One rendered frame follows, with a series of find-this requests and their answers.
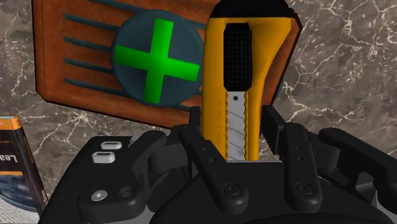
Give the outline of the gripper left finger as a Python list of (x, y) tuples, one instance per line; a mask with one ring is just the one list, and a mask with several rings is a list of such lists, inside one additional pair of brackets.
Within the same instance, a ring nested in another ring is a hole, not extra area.
[(157, 212), (195, 176), (202, 178), (218, 209), (239, 214), (248, 191), (226, 160), (200, 133), (201, 109), (170, 134), (152, 130), (140, 136), (96, 139), (90, 154), (104, 168), (78, 197), (82, 215), (141, 215)]

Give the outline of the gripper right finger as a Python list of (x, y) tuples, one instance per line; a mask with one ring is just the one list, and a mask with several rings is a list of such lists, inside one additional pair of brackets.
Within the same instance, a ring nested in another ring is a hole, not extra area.
[(321, 179), (369, 202), (356, 188), (359, 175), (367, 173), (377, 200), (397, 214), (397, 159), (338, 128), (314, 134), (299, 123), (285, 122), (273, 106), (261, 109), (261, 133), (284, 165), (284, 194), (295, 211), (319, 210)]

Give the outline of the yellow utility knife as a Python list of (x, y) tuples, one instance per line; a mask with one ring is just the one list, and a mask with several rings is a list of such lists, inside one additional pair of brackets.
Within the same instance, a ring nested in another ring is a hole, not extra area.
[(224, 158), (258, 160), (261, 108), (272, 104), (300, 35), (285, 0), (219, 0), (204, 35), (201, 131)]

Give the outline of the black device with silver buttons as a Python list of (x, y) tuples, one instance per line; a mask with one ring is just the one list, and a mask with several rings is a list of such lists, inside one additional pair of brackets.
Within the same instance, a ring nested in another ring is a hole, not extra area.
[(131, 171), (129, 137), (91, 138), (55, 188), (38, 224), (114, 224), (146, 209), (144, 190)]

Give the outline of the brown box with green cross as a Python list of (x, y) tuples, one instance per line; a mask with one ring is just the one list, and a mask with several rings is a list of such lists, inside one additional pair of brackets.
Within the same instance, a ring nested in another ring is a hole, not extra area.
[(116, 28), (139, 8), (205, 22), (219, 0), (31, 0), (36, 90), (52, 103), (171, 128), (188, 121), (197, 94), (174, 108), (129, 97), (111, 73)]

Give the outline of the black and orange book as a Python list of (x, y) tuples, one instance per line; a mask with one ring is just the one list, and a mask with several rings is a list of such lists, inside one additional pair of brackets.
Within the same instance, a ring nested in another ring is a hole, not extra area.
[(22, 122), (0, 116), (0, 224), (38, 224), (47, 202)]

